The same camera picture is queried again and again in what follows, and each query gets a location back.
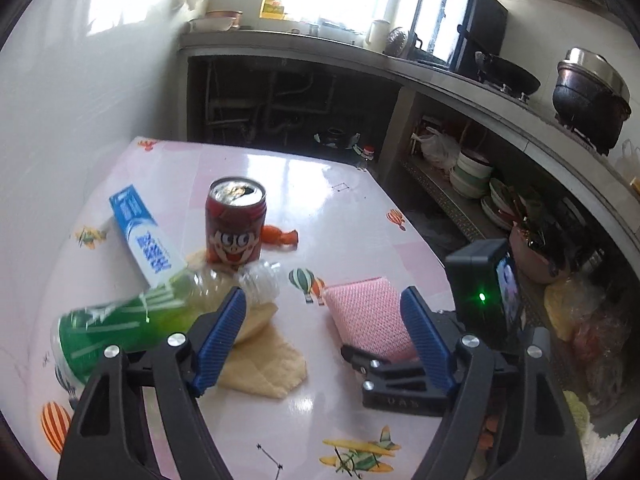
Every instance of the device screen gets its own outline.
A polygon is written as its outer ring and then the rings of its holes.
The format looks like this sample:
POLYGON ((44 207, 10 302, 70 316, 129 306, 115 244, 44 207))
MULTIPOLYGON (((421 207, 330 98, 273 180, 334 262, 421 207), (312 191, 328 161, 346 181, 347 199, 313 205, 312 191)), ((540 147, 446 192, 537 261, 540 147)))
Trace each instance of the device screen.
POLYGON ((507 321, 507 331, 511 330, 513 323, 516 321, 518 308, 520 306, 518 282, 516 281, 514 269, 511 265, 512 261, 511 255, 507 252, 495 267, 495 272, 498 275, 498 286, 500 286, 500 294, 502 296, 502 308, 507 321))

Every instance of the toothpaste box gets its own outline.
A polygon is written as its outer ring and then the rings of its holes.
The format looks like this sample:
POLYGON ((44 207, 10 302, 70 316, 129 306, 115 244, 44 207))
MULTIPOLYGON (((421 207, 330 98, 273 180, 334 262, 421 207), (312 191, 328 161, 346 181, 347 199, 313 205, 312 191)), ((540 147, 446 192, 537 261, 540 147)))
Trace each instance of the toothpaste box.
POLYGON ((127 245, 152 288, 186 268, 187 264, 158 227, 135 187, 119 191, 109 202, 127 245))

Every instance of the plastic bottle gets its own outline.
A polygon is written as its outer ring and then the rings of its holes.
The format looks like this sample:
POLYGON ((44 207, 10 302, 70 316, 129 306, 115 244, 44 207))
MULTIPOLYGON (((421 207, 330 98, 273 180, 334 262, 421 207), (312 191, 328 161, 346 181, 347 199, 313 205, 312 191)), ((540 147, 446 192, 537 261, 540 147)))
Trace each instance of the plastic bottle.
POLYGON ((187 332, 200 314, 219 309, 233 286, 247 309, 275 300, 280 264, 258 260, 234 273, 221 266, 185 269, 168 282, 127 301, 73 310, 55 320, 51 347, 60 373, 74 387, 85 384, 109 345, 137 352, 175 332, 187 332))

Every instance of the blue gripper pad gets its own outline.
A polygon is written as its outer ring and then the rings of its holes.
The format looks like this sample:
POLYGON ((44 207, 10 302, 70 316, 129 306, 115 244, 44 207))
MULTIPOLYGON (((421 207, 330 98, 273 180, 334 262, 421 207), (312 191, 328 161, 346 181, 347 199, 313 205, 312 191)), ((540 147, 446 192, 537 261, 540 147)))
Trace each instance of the blue gripper pad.
POLYGON ((191 381, 196 396, 218 382, 226 357, 246 315, 246 298, 241 288, 220 307, 220 316, 196 358, 196 376, 191 381))
POLYGON ((400 316, 422 366, 431 383, 449 395, 458 385, 453 377, 456 359, 427 316, 427 308, 429 307, 413 287, 406 288, 400 295, 400 316))

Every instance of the silver bolt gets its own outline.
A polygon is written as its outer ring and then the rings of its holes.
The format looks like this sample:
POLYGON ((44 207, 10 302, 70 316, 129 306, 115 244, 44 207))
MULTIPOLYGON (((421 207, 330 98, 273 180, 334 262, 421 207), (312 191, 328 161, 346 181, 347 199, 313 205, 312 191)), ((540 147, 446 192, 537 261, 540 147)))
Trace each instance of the silver bolt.
POLYGON ((462 344, 469 348, 476 348, 480 344, 480 340, 472 334, 467 334, 462 336, 462 344))
POLYGON ((120 353, 120 347, 118 345, 109 345, 104 349, 104 356, 111 359, 116 357, 120 353))
POLYGON ((180 346, 184 344, 185 341, 187 341, 187 336, 181 334, 180 332, 176 332, 175 334, 171 334, 166 339, 166 341, 167 343, 169 343, 169 346, 180 346))
POLYGON ((542 357, 542 350, 535 345, 531 345, 527 348, 527 354, 529 354, 534 359, 540 359, 542 357))

